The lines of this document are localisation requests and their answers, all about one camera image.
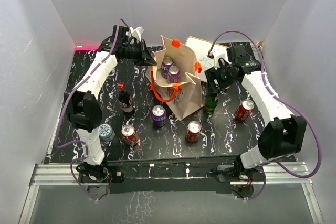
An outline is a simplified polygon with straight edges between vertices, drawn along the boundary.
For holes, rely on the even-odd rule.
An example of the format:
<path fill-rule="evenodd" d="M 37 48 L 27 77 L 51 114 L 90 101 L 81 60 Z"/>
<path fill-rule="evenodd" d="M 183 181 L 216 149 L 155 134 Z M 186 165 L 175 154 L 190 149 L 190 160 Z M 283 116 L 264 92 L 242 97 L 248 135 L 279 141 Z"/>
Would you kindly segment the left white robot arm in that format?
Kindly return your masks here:
<path fill-rule="evenodd" d="M 108 168 L 102 165 L 105 157 L 99 140 L 98 127 L 102 110 L 98 96 L 110 72 L 119 60 L 133 60 L 136 66 L 155 66 L 151 49 L 141 38 L 144 29 L 115 25 L 112 35 L 102 41 L 87 73 L 72 91 L 66 91 L 65 115 L 76 130 L 84 149 L 84 162 L 93 165 L 90 175 L 96 181 L 108 177 Z"/>

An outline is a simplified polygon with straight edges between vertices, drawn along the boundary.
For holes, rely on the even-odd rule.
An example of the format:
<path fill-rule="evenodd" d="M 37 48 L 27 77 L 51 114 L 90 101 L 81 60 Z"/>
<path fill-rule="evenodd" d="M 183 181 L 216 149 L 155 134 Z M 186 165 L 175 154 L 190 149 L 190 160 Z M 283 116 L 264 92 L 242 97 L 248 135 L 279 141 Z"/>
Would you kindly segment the small whiteboard wooden frame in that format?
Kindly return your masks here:
<path fill-rule="evenodd" d="M 203 70 L 201 73 L 198 74 L 200 80 L 203 82 L 207 82 L 205 71 L 210 68 L 210 62 L 211 62 L 211 59 L 207 55 L 212 46 L 212 42 L 196 38 L 193 36 L 189 36 L 187 37 L 185 44 L 194 51 L 197 61 L 202 66 Z M 215 44 L 213 47 L 213 49 L 227 49 L 227 48 L 228 46 L 223 46 L 220 44 Z"/>

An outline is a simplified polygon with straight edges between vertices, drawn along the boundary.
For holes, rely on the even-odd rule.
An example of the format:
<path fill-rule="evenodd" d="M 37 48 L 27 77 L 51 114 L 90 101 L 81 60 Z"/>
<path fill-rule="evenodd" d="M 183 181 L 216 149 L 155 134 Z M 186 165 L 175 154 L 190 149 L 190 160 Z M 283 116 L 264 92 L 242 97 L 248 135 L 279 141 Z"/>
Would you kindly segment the red can front left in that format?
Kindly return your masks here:
<path fill-rule="evenodd" d="M 135 146 L 139 142 L 139 136 L 133 125 L 127 124 L 122 127 L 121 134 L 124 142 L 130 146 Z"/>

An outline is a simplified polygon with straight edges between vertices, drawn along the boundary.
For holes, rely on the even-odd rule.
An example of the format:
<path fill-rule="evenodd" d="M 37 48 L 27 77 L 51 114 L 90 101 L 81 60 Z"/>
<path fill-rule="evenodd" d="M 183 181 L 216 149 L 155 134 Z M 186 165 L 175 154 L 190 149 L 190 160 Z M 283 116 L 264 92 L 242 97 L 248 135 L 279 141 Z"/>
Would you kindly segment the beige canvas tote bag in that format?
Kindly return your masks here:
<path fill-rule="evenodd" d="M 168 105 L 178 120 L 199 110 L 202 105 L 202 85 L 198 73 L 202 71 L 194 51 L 178 40 L 161 37 L 163 49 L 153 52 L 156 66 L 149 66 L 145 76 L 155 97 Z M 162 77 L 163 59 L 170 57 L 180 70 L 178 83 Z"/>

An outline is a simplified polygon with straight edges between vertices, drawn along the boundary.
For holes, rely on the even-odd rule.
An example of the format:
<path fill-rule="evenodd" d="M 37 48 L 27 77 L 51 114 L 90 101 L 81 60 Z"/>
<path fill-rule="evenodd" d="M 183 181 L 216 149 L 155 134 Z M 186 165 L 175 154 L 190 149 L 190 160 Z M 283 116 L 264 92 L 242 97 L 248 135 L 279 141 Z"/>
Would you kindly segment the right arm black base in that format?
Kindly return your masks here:
<path fill-rule="evenodd" d="M 211 169 L 209 175 L 219 182 L 241 184 L 245 187 L 256 182 L 263 182 L 266 178 L 263 170 L 244 169 L 240 165 L 218 165 Z"/>

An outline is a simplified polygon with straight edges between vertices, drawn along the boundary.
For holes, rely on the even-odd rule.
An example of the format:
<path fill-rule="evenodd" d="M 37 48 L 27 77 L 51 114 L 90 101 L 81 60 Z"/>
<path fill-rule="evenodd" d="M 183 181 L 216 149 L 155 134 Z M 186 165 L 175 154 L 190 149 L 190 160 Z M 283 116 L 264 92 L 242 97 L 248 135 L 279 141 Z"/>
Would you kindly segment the pink tape strip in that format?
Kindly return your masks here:
<path fill-rule="evenodd" d="M 99 46 L 77 46 L 74 51 L 97 50 Z"/>

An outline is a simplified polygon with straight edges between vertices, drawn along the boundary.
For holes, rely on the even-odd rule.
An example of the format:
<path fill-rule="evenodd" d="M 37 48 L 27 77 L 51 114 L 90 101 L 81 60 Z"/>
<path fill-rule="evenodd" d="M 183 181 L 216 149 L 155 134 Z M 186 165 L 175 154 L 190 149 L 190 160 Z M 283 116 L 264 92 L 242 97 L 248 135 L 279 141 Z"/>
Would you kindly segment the green glass bottle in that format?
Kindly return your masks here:
<path fill-rule="evenodd" d="M 205 96 L 203 109 L 205 112 L 214 113 L 218 105 L 218 92 L 208 92 Z"/>

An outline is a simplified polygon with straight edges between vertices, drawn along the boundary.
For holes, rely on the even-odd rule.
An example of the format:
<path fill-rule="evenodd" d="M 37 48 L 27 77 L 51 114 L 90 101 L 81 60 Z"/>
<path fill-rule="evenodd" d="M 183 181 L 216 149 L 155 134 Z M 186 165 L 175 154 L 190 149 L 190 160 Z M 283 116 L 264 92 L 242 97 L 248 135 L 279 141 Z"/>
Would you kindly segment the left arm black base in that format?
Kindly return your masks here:
<path fill-rule="evenodd" d="M 124 168 L 122 166 L 90 165 L 87 162 L 76 167 L 79 181 L 82 183 L 122 183 L 124 182 Z"/>

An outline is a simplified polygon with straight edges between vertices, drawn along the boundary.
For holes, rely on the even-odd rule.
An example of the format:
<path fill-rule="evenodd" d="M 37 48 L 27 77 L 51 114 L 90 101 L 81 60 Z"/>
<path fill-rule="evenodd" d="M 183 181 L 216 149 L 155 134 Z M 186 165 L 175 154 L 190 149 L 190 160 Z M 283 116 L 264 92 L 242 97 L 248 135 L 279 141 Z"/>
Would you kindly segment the blue white tin can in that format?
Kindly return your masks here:
<path fill-rule="evenodd" d="M 115 132 L 110 124 L 101 124 L 98 127 L 99 138 L 103 142 L 111 142 L 115 137 Z"/>

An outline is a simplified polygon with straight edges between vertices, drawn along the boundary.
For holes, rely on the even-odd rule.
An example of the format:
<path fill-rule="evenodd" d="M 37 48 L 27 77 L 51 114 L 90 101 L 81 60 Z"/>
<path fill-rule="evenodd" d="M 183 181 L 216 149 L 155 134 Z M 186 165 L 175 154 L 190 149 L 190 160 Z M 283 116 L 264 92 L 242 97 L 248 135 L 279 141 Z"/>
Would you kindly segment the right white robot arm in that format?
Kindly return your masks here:
<path fill-rule="evenodd" d="M 234 174 L 240 180 L 247 180 L 255 167 L 300 152 L 307 123 L 277 101 L 275 94 L 270 94 L 272 88 L 266 86 L 266 74 L 261 70 L 260 61 L 251 60 L 244 46 L 229 47 L 226 55 L 227 58 L 216 50 L 208 52 L 214 61 L 214 65 L 205 70 L 208 85 L 218 91 L 239 81 L 251 95 L 266 125 L 257 145 L 236 157 Z"/>

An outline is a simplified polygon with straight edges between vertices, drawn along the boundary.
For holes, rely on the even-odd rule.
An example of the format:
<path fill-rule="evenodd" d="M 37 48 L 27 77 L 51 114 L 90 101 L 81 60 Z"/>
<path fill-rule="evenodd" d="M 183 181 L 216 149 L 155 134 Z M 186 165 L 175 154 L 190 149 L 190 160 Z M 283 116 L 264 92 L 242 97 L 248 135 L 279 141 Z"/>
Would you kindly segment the red can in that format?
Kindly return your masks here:
<path fill-rule="evenodd" d="M 252 114 L 254 107 L 255 107 L 255 104 L 252 100 L 250 99 L 243 100 L 239 104 L 234 114 L 235 119 L 239 121 L 245 121 Z"/>
<path fill-rule="evenodd" d="M 191 121 L 186 127 L 185 138 L 190 143 L 195 143 L 201 134 L 202 126 L 198 121 Z"/>
<path fill-rule="evenodd" d="M 133 125 L 127 124 L 122 127 L 121 134 L 124 142 L 130 146 L 135 146 L 139 142 L 139 136 Z"/>

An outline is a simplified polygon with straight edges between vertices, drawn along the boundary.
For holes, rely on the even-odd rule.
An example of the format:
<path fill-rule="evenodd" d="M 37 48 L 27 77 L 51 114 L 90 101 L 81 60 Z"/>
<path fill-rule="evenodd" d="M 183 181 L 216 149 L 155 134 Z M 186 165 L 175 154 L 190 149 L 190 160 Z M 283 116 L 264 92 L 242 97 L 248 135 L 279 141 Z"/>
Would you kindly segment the cola glass bottle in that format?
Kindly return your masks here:
<path fill-rule="evenodd" d="M 131 95 L 125 90 L 125 85 L 122 82 L 117 84 L 117 88 L 118 102 L 123 113 L 127 116 L 132 116 L 135 113 L 135 108 Z"/>

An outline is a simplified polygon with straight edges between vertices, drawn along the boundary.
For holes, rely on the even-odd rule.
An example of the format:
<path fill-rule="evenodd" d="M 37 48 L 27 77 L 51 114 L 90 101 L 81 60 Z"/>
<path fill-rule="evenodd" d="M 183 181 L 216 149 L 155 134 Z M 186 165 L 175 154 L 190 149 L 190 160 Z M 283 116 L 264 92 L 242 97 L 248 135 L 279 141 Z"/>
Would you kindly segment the purple can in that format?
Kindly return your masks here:
<path fill-rule="evenodd" d="M 166 122 L 166 110 L 161 105 L 156 105 L 152 109 L 153 125 L 163 127 Z"/>
<path fill-rule="evenodd" d="M 165 57 L 163 59 L 162 65 L 161 65 L 161 69 L 162 69 L 161 76 L 164 79 L 167 79 L 169 68 L 173 65 L 174 65 L 174 61 L 171 57 Z"/>
<path fill-rule="evenodd" d="M 167 73 L 169 83 L 178 83 L 180 81 L 180 69 L 177 66 L 170 66 Z"/>

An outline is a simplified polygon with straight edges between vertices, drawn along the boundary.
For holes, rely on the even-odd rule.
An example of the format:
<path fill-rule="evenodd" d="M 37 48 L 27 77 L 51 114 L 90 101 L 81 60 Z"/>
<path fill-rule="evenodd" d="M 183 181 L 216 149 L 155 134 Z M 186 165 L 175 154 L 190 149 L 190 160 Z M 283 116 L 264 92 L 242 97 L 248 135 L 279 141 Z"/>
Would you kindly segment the aluminium frame rail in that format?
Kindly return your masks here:
<path fill-rule="evenodd" d="M 312 181 L 277 164 L 251 184 L 229 159 L 113 161 L 97 182 L 69 164 L 37 165 L 20 223 L 323 223 Z"/>

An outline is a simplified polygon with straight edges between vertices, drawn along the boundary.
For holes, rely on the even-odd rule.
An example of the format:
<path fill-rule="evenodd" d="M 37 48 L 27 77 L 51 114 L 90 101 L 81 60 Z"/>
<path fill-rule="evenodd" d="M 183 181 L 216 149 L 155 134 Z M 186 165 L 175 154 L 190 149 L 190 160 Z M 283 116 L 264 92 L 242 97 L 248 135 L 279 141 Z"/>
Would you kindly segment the red can right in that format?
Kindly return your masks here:
<path fill-rule="evenodd" d="M 255 104 L 252 100 L 250 99 L 243 100 L 239 104 L 234 114 L 235 119 L 239 121 L 245 121 L 252 114 L 254 107 L 255 107 Z"/>

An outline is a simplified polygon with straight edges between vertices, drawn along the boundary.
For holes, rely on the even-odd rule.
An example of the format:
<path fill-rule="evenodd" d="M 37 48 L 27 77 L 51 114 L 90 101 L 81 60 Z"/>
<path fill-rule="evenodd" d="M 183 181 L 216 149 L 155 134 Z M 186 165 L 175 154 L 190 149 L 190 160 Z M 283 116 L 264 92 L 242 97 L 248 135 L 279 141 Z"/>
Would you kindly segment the red can front centre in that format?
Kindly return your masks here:
<path fill-rule="evenodd" d="M 198 121 L 191 121 L 186 127 L 185 138 L 190 143 L 195 143 L 201 134 L 202 126 Z"/>

